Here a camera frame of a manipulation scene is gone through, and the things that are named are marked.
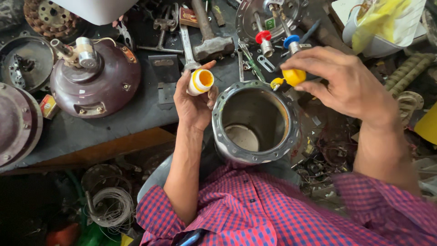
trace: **right hand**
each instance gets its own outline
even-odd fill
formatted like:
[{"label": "right hand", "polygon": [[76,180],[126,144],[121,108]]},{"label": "right hand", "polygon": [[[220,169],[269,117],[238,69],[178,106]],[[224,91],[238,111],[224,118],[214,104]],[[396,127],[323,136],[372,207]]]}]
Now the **right hand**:
[{"label": "right hand", "polygon": [[376,126],[397,117],[397,102],[356,56],[331,47],[315,47],[298,52],[281,65],[282,70],[293,68],[329,81],[328,86],[313,81],[295,86],[295,90],[311,93],[327,107]]}]

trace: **water heater tank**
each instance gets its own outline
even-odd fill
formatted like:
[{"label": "water heater tank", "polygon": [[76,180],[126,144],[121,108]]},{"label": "water heater tank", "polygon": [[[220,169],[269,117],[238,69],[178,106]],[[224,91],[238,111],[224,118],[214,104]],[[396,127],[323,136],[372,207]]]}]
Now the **water heater tank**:
[{"label": "water heater tank", "polygon": [[95,24],[106,25],[122,16],[138,0],[53,0],[68,11]]}]

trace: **plastic bag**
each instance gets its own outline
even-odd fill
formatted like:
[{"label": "plastic bag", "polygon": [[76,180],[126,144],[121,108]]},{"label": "plastic bag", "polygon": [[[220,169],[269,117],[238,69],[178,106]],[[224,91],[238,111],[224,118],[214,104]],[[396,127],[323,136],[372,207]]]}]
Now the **plastic bag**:
[{"label": "plastic bag", "polygon": [[357,16],[352,49],[358,54],[379,36],[399,46],[408,46],[414,38],[426,0],[370,0]]}]

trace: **left hand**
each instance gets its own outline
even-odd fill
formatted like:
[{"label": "left hand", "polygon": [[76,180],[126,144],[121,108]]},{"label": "left hand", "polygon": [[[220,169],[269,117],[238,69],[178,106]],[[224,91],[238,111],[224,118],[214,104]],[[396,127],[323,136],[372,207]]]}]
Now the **left hand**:
[{"label": "left hand", "polygon": [[[211,61],[199,69],[211,69],[216,61]],[[195,127],[204,131],[211,121],[212,108],[219,95],[219,89],[213,85],[208,93],[198,96],[191,96],[187,93],[188,84],[190,83],[191,72],[186,70],[176,84],[176,92],[173,99],[179,116],[179,125],[185,127]]]}]

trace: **bolt hole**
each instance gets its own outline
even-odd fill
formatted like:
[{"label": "bolt hole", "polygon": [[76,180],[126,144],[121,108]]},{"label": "bolt hole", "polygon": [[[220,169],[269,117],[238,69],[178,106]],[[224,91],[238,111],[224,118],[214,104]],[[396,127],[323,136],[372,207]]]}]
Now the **bolt hole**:
[{"label": "bolt hole", "polygon": [[52,16],[56,16],[56,15],[58,15],[58,11],[56,11],[56,9],[52,8],[52,9],[50,10],[50,15],[52,15]]}]

